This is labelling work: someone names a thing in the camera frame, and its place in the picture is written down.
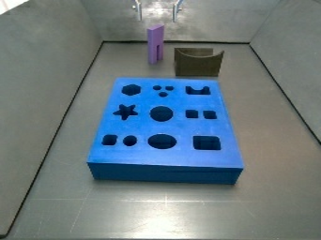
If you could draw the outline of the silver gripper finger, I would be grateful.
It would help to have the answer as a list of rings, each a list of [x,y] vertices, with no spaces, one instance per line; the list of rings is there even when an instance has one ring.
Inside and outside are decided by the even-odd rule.
[[[181,5],[184,3],[184,0],[177,0],[173,4],[173,22],[177,22],[177,15],[181,10]]]
[[[142,21],[142,3],[141,3],[141,0],[133,0],[133,8],[137,12],[137,19],[141,22]]]

